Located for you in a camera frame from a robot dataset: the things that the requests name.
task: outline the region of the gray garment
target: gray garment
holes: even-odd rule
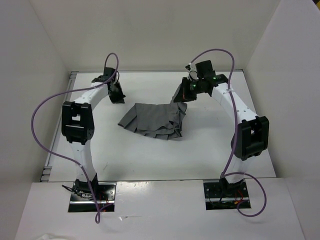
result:
[[[187,104],[173,102],[178,90],[168,104],[136,103],[118,123],[131,132],[156,139],[181,137],[182,121],[186,116]]]

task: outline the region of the white surface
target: white surface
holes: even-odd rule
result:
[[[285,182],[305,239],[319,239],[320,177],[289,177]]]
[[[182,70],[225,48],[246,67],[279,0],[30,0],[72,71],[99,71],[109,52],[121,70]],[[211,54],[229,69],[224,53]]]
[[[61,183],[33,183],[15,240],[34,240],[45,233],[71,240],[303,240],[286,183],[261,179],[268,201],[254,218],[236,209],[208,210],[203,181],[118,182],[115,212],[68,213],[70,193]],[[263,205],[263,194],[247,180],[252,209]]]
[[[99,73],[80,73],[74,89],[84,88]],[[167,104],[185,72],[121,72],[120,84],[125,104],[112,104],[104,98],[93,111],[95,132],[91,140],[93,166],[99,181],[181,180],[219,178],[231,152],[234,123],[217,101],[200,94],[189,102],[183,120],[182,138],[160,140],[145,137],[118,126],[135,103]],[[253,108],[242,72],[232,75],[234,90]],[[71,100],[81,92],[71,95]],[[58,133],[54,150],[73,157],[65,137]],[[50,182],[74,181],[75,164],[51,156]],[[256,177],[275,177],[268,151],[249,166]]]
[[[66,89],[68,73],[29,1],[0,1],[0,33],[0,238],[12,240],[47,155],[32,138],[32,112],[48,95]],[[52,100],[36,119],[47,146],[61,102]]]
[[[282,0],[245,69],[279,177],[319,176],[320,11]]]

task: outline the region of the metal base plate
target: metal base plate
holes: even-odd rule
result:
[[[104,207],[107,203],[112,204],[104,209],[104,212],[115,211],[115,198],[116,198],[116,185],[115,182],[99,182],[99,195],[97,202],[99,207]],[[69,202],[69,213],[83,213],[83,212],[96,212],[96,206],[93,200],[82,198],[74,193],[71,193]]]
[[[251,208],[247,184],[245,181],[243,181],[240,188],[231,192],[228,196],[222,193],[219,179],[203,181],[203,189],[206,210],[236,209],[238,202],[244,200],[246,201],[239,205],[239,208]]]

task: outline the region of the white floor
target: white floor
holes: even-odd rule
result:
[[[78,73],[73,89],[85,88],[100,73]],[[169,103],[185,72],[121,72],[125,104],[103,99],[93,112],[95,132],[91,140],[93,165],[100,181],[195,180],[219,178],[227,162],[234,134],[234,123],[208,94],[189,102],[183,120],[182,137],[160,140],[129,132],[117,123],[135,103]],[[232,85],[242,100],[254,110],[244,74],[234,72]],[[71,94],[74,100],[82,93]],[[66,138],[58,129],[53,150],[73,157]],[[50,182],[76,179],[73,163],[51,156]],[[248,173],[275,177],[265,150],[249,166]]]
[[[118,182],[115,212],[68,213],[70,193],[61,182],[33,183],[16,240],[54,234],[68,240],[304,240],[286,182],[265,178],[265,211],[253,218],[237,210],[208,210],[203,181]],[[263,205],[263,194],[247,179],[252,209]]]

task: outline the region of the cable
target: cable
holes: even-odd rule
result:
[[[35,121],[35,116],[36,116],[38,110],[40,109],[40,107],[41,107],[43,104],[45,104],[47,101],[49,101],[50,99],[53,99],[53,98],[55,98],[55,97],[57,97],[57,96],[64,95],[64,94],[68,94],[68,93],[81,92],[81,91],[87,91],[87,90],[99,88],[99,87],[101,87],[102,85],[107,84],[108,82],[110,82],[110,81],[113,79],[113,77],[117,74],[118,66],[119,66],[119,58],[118,58],[117,54],[115,54],[114,52],[111,52],[111,53],[108,54],[108,56],[107,56],[106,59],[105,59],[104,67],[106,66],[107,61],[108,61],[108,59],[109,59],[109,57],[110,57],[111,55],[114,55],[115,58],[116,58],[116,67],[115,67],[115,71],[113,72],[113,74],[112,74],[106,81],[104,81],[103,83],[101,83],[101,84],[99,84],[99,85],[97,85],[97,86],[95,86],[95,87],[86,87],[86,88],[68,90],[68,91],[64,91],[64,92],[60,92],[60,93],[56,93],[56,94],[54,94],[54,95],[51,95],[51,96],[47,97],[45,100],[43,100],[43,101],[35,108],[35,110],[34,110],[34,112],[33,112],[33,114],[32,114],[32,117],[31,117],[31,132],[32,132],[32,136],[33,136],[35,142],[36,142],[43,150],[45,150],[46,152],[48,152],[48,153],[50,153],[50,154],[52,154],[52,155],[55,155],[55,156],[57,156],[57,157],[60,157],[60,158],[69,160],[69,161],[77,164],[77,165],[81,168],[81,170],[83,171],[83,174],[84,174],[84,176],[85,176],[85,178],[86,178],[86,180],[87,180],[87,183],[88,183],[88,186],[89,186],[89,189],[90,189],[90,192],[91,192],[91,194],[92,194],[93,201],[94,201],[94,205],[95,205],[95,208],[96,208],[96,212],[97,212],[97,213],[96,213],[96,215],[95,215],[95,222],[96,222],[97,224],[100,223],[100,219],[101,219],[100,212],[101,212],[101,210],[100,210],[100,208],[99,208],[99,205],[98,205],[98,202],[97,202],[97,199],[96,199],[96,196],[95,196],[93,187],[92,187],[92,185],[91,185],[91,182],[90,182],[90,179],[89,179],[89,177],[88,177],[88,174],[87,174],[86,170],[84,169],[84,167],[81,165],[80,162],[78,162],[78,161],[76,161],[76,160],[74,160],[74,159],[72,159],[72,158],[70,158],[70,157],[67,157],[67,156],[61,155],[61,154],[59,154],[59,153],[53,152],[53,151],[51,151],[50,149],[46,148],[46,147],[39,141],[39,139],[37,138],[37,135],[36,135],[36,133],[35,133],[34,121]]]
[[[223,172],[221,173],[220,175],[220,178],[225,178],[227,176],[231,176],[231,175],[246,175],[246,176],[249,176],[251,177],[252,179],[254,179],[260,186],[262,192],[263,192],[263,196],[264,196],[264,204],[263,204],[263,207],[262,209],[255,213],[255,214],[252,214],[252,215],[248,215],[248,214],[245,214],[243,212],[240,211],[239,209],[239,206],[240,204],[244,203],[244,202],[247,202],[248,200],[243,200],[241,202],[239,202],[237,205],[236,205],[236,209],[238,210],[238,212],[245,216],[245,217],[255,217],[255,216],[258,216],[259,214],[261,214],[265,208],[266,208],[266,205],[267,205],[267,195],[266,195],[266,191],[264,189],[264,187],[261,185],[261,183],[259,182],[259,180],[252,176],[251,174],[248,174],[248,173],[244,173],[244,172],[231,172],[231,173],[227,173],[227,170],[229,168],[229,165],[231,163],[231,160],[235,154],[235,151],[236,151],[236,146],[237,146],[237,140],[238,140],[238,115],[237,115],[237,106],[236,106],[236,102],[235,102],[235,99],[234,99],[234,96],[232,94],[232,91],[230,91],[231,89],[231,76],[232,76],[232,73],[234,71],[234,68],[235,68],[235,58],[234,56],[231,54],[231,52],[225,50],[225,49],[222,49],[222,48],[212,48],[212,49],[208,49],[202,53],[200,53],[198,56],[196,56],[188,65],[191,65],[196,59],[198,59],[199,57],[201,57],[203,54],[206,54],[208,52],[212,52],[212,51],[219,51],[219,52],[224,52],[224,53],[227,53],[231,59],[232,59],[232,66],[231,66],[231,70],[230,70],[230,74],[229,74],[229,77],[228,77],[228,90],[229,90],[229,94],[230,94],[230,98],[231,98],[231,102],[232,102],[232,107],[233,107],[233,113],[234,113],[234,141],[233,141],[233,144],[232,144],[232,149],[231,149],[231,153],[230,153],[230,156],[229,156],[229,159],[223,169]]]

